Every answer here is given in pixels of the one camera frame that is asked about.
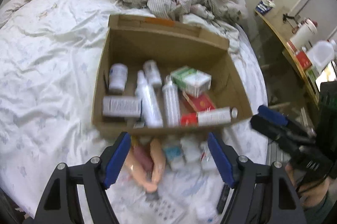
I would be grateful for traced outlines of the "person's right hand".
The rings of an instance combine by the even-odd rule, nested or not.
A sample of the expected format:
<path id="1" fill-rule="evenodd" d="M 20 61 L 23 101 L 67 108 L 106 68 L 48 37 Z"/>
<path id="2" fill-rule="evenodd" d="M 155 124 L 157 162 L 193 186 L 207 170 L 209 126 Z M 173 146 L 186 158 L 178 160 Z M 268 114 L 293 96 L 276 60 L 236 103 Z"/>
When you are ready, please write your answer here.
<path id="1" fill-rule="evenodd" d="M 300 197 L 300 203 L 304 208 L 311 208 L 321 203 L 330 187 L 330 179 L 326 178 L 324 181 L 310 182 L 299 187 L 297 191 Z"/>

